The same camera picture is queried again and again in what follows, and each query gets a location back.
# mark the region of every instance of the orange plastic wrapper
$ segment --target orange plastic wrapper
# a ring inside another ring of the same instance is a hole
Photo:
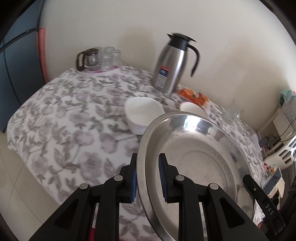
[[[196,93],[192,89],[183,88],[181,89],[178,94],[181,96],[182,99],[192,102],[202,108],[205,108],[209,103],[209,98],[204,96],[202,93]]]

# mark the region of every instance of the table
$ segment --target table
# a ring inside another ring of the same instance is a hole
[[[80,183],[104,183],[129,163],[141,139],[126,125],[125,100],[151,97],[166,112],[177,110],[183,101],[177,93],[154,89],[151,77],[151,73],[127,65],[100,77],[82,76],[70,69],[38,90],[11,117],[8,147],[21,156],[37,181],[60,204]],[[223,109],[213,102],[205,111],[241,147],[260,184],[264,169],[262,156],[251,140],[255,132],[241,121],[225,123]],[[257,205],[253,221],[257,224],[262,218]],[[120,238],[159,239],[138,195],[134,203],[120,205]]]

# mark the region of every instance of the metal rivet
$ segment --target metal rivet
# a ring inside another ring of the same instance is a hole
[[[82,190],[87,189],[88,188],[88,184],[87,183],[81,183],[79,185],[79,188],[82,189]]]
[[[176,179],[177,179],[178,181],[183,181],[183,180],[184,180],[184,176],[182,176],[182,175],[177,175],[177,176],[176,176]]]
[[[213,189],[213,190],[217,190],[219,188],[219,186],[216,183],[211,183],[210,188]]]
[[[117,175],[114,177],[115,181],[121,181],[122,179],[123,179],[123,176],[121,176],[121,175]]]

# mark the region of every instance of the stainless steel tray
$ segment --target stainless steel tray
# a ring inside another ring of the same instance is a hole
[[[164,201],[158,170],[160,153],[165,153],[168,163],[195,183],[217,183],[253,218],[255,201],[242,182],[243,176],[251,172],[239,146],[214,123],[192,113],[171,112],[148,126],[137,156],[140,199],[162,240],[178,240],[178,204]]]

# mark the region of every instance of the white bowl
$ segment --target white bowl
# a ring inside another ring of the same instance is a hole
[[[190,113],[200,115],[201,117],[208,120],[208,116],[204,112],[204,110],[202,108],[200,108],[198,105],[193,104],[191,102],[183,102],[182,104],[180,104],[179,109],[180,109],[180,111],[187,111]]]
[[[165,113],[159,102],[148,97],[129,98],[124,112],[129,129],[136,135],[143,135],[149,124]]]

